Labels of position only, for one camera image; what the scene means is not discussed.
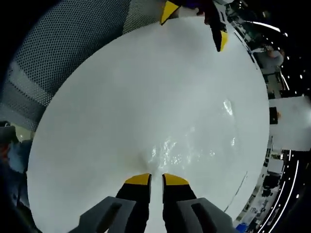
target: gray mesh chair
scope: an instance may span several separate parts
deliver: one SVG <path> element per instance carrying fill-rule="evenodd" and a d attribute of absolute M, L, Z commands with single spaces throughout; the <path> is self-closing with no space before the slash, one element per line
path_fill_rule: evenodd
<path fill-rule="evenodd" d="M 29 32 L 0 91 L 0 120 L 35 131 L 51 99 L 89 56 L 159 20 L 163 0 L 63 0 Z"/>

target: white table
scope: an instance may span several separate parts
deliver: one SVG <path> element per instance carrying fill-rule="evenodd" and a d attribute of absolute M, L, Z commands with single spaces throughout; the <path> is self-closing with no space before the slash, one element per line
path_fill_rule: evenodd
<path fill-rule="evenodd" d="M 153 174 L 146 232 L 166 232 L 164 172 L 235 219 L 260 174 L 268 110 L 261 72 L 235 35 L 217 52 L 201 17 L 126 34 L 74 71 L 39 124 L 28 170 L 35 223 L 69 231 L 145 172 Z"/>

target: white wall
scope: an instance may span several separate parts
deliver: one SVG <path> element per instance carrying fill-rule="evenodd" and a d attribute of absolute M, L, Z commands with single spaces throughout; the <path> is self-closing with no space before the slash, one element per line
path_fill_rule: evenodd
<path fill-rule="evenodd" d="M 281 114 L 277 125 L 270 125 L 273 149 L 307 151 L 311 148 L 311 103 L 307 97 L 269 100 Z"/>

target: white tabletop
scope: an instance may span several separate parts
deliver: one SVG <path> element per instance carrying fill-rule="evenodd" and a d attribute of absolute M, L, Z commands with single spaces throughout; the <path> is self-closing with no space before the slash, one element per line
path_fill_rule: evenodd
<path fill-rule="evenodd" d="M 44 233 L 69 231 L 145 172 L 153 175 L 146 232 L 166 232 L 164 172 L 235 219 L 268 134 L 264 79 L 235 35 L 217 52 L 201 17 L 140 28 L 81 64 L 44 113 L 28 170 L 35 223 Z"/>

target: light strip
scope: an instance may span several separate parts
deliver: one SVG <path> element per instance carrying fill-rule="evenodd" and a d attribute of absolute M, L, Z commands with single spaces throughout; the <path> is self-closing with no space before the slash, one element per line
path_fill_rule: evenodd
<path fill-rule="evenodd" d="M 279 194 L 279 196 L 278 196 L 278 198 L 277 198 L 277 200 L 276 200 L 276 203 L 275 203 L 275 205 L 274 205 L 274 207 L 273 207 L 273 210 L 271 211 L 271 213 L 270 213 L 269 216 L 267 217 L 266 221 L 263 223 L 262 227 L 259 229 L 259 231 L 258 231 L 257 233 L 260 233 L 260 231 L 262 230 L 262 228 L 266 225 L 266 223 L 269 221 L 269 218 L 270 218 L 271 215 L 273 214 L 273 212 L 274 212 L 274 210 L 275 210 L 275 208 L 276 208 L 276 206 L 277 206 L 277 203 L 278 203 L 278 201 L 280 200 L 280 197 L 281 197 L 281 195 L 282 195 L 282 192 L 283 192 L 283 189 L 284 189 L 284 186 L 285 186 L 285 182 L 286 182 L 286 181 L 284 181 L 284 184 L 283 184 L 283 186 L 282 186 L 281 192 L 280 192 L 280 194 Z"/>
<path fill-rule="evenodd" d="M 290 198 L 291 198 L 291 194 L 292 194 L 292 191 L 293 191 L 293 189 L 294 189 L 294 185 L 295 185 L 295 181 L 296 181 L 296 177 L 297 177 L 298 165 L 299 165 L 299 160 L 297 161 L 295 177 L 294 177 L 294 181 L 293 181 L 293 185 L 292 185 L 290 194 L 288 195 L 287 201 L 285 202 L 285 205 L 284 205 L 284 208 L 283 208 L 281 214 L 280 214 L 279 217 L 277 218 L 276 222 L 274 223 L 274 225 L 273 225 L 273 227 L 271 228 L 271 230 L 269 231 L 269 233 L 271 233 L 271 232 L 273 231 L 273 229 L 274 229 L 274 227 L 276 226 L 277 222 L 280 220 L 280 218 L 281 218 L 281 216 L 282 216 L 282 214 L 283 214 L 283 212 L 284 212 L 284 210 L 285 210 L 285 208 L 286 208 L 286 206 L 287 206 L 287 203 L 288 203 L 288 201 L 289 201 Z"/>
<path fill-rule="evenodd" d="M 281 69 L 279 69 L 279 70 L 280 70 L 281 77 L 282 77 L 283 81 L 285 82 L 285 84 L 286 84 L 286 86 L 287 86 L 287 89 L 290 90 L 290 88 L 289 88 L 289 86 L 288 86 L 288 84 L 287 84 L 287 82 L 286 82 L 286 80 L 285 80 L 285 78 L 284 78 L 284 76 L 283 76 L 283 74 L 282 74 Z"/>
<path fill-rule="evenodd" d="M 272 26 L 272 25 L 269 25 L 269 24 L 266 24 L 266 23 L 260 23 L 260 22 L 252 22 L 252 21 L 246 21 L 246 22 L 249 22 L 249 23 L 254 23 L 254 24 L 258 24 L 258 25 L 261 25 L 261 26 L 264 26 L 264 27 L 267 27 L 267 28 L 271 28 L 277 32 L 281 32 L 280 28 L 277 28 L 275 26 Z"/>

